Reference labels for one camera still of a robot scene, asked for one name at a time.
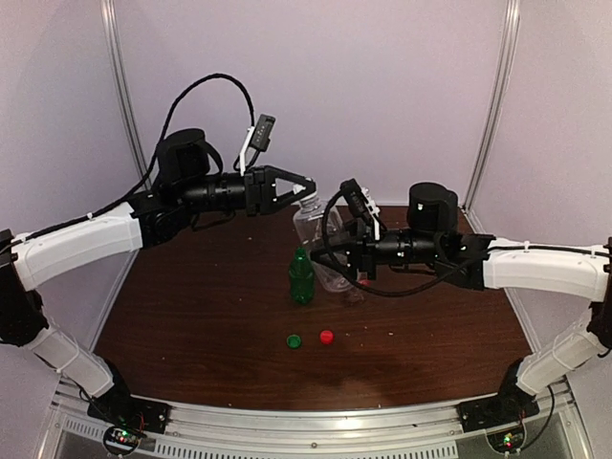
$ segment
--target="green plastic bottle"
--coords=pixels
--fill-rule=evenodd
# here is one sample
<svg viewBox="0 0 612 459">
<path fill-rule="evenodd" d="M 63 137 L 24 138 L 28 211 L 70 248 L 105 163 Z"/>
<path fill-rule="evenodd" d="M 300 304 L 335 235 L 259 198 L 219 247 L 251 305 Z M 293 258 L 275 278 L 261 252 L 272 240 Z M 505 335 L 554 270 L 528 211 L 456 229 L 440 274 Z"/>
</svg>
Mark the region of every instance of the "green plastic bottle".
<svg viewBox="0 0 612 459">
<path fill-rule="evenodd" d="M 303 247 L 295 251 L 289 265 L 291 298 L 300 304 L 309 303 L 315 296 L 315 270 Z"/>
</svg>

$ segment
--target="wooden table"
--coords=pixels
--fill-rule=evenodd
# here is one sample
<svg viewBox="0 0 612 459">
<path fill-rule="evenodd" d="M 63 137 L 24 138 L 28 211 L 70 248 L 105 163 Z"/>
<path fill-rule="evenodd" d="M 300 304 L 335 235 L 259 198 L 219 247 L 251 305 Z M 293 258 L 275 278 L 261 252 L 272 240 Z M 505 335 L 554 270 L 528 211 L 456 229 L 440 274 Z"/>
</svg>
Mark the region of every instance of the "wooden table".
<svg viewBox="0 0 612 459">
<path fill-rule="evenodd" d="M 138 255 L 97 348 L 135 394 L 254 409 L 422 404 L 494 392 L 529 352 L 502 292 L 443 284 L 351 304 L 317 285 L 311 304 L 293 303 L 294 211 L 185 230 Z M 405 226 L 405 208 L 382 215 Z M 376 286 L 427 280 L 381 269 Z M 332 345 L 319 342 L 325 329 Z M 290 334 L 301 335 L 299 349 L 287 347 Z"/>
</svg>

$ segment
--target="bottle cap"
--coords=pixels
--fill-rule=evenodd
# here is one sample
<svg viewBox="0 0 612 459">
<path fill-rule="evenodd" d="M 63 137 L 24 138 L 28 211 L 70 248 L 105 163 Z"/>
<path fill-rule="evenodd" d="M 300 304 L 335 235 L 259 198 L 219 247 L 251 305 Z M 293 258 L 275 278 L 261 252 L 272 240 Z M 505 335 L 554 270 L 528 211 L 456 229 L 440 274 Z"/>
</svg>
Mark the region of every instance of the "bottle cap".
<svg viewBox="0 0 612 459">
<path fill-rule="evenodd" d="M 303 189 L 306 189 L 305 186 L 302 186 L 300 184 L 295 184 L 294 185 L 294 194 L 297 194 L 299 192 L 301 192 Z M 308 199 L 312 199 L 315 196 L 317 196 L 317 192 L 315 191 L 313 194 L 309 194 L 308 196 L 304 196 L 302 199 L 300 199 L 298 202 L 301 203 L 302 201 L 306 201 Z"/>
<path fill-rule="evenodd" d="M 330 330 L 323 330 L 318 337 L 323 344 L 331 344 L 334 341 L 334 333 Z"/>
<path fill-rule="evenodd" d="M 289 335 L 287 337 L 287 345 L 292 349 L 297 349 L 302 345 L 302 338 L 299 335 Z"/>
<path fill-rule="evenodd" d="M 308 252 L 306 252 L 306 249 L 304 249 L 303 246 L 299 246 L 297 249 L 295 249 L 294 257 L 303 260 L 305 258 L 308 258 Z"/>
</svg>

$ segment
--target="purple wall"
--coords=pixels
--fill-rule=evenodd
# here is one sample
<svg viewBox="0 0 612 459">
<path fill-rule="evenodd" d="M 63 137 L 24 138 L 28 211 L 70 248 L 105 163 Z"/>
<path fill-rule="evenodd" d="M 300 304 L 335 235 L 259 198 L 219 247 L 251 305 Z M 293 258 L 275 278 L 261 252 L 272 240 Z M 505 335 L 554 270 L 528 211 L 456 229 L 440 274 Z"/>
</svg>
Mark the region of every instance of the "purple wall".
<svg viewBox="0 0 612 459">
<path fill-rule="evenodd" d="M 136 182 L 99 2 L 0 6 L 1 228 L 36 230 L 98 208 Z M 126 258 L 99 261 L 40 289 L 46 311 L 91 344 Z M 0 346 L 0 455 L 33 457 L 56 377 Z"/>
<path fill-rule="evenodd" d="M 602 244 L 612 235 L 612 9 L 523 2 L 510 87 L 475 212 L 486 231 L 532 242 Z M 587 307 L 519 293 L 540 342 Z M 609 457 L 612 359 L 571 376 L 597 458 Z"/>
<path fill-rule="evenodd" d="M 491 97 L 505 2 L 236 0 L 118 2 L 127 77 L 145 152 L 170 102 L 226 72 L 277 117 L 261 162 L 316 178 L 323 195 L 356 177 L 381 203 L 439 181 L 468 187 Z M 179 107 L 231 164 L 248 114 L 226 82 Z"/>
</svg>

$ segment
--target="clear plastic bottle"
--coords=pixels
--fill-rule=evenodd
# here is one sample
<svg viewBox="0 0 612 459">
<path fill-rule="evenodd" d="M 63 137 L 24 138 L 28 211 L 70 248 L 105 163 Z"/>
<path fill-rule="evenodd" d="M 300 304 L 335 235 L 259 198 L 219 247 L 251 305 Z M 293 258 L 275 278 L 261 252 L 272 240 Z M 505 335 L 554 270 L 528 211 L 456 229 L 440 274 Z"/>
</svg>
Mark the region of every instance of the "clear plastic bottle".
<svg viewBox="0 0 612 459">
<path fill-rule="evenodd" d="M 300 188 L 294 187 L 294 192 L 298 193 Z M 316 193 L 306 196 L 299 202 L 299 210 L 294 215 L 295 231 L 302 243 L 302 246 L 310 254 L 309 246 L 312 242 L 321 238 L 321 223 L 323 219 L 323 211 L 327 202 L 320 200 Z M 342 229 L 342 218 L 336 207 L 333 207 L 329 213 L 327 221 L 327 233 L 331 236 L 337 234 Z M 346 256 L 338 255 L 339 262 L 346 263 Z M 340 273 L 330 270 L 329 268 L 313 263 L 315 274 L 323 288 L 328 292 L 340 293 L 345 292 L 353 286 Z"/>
</svg>

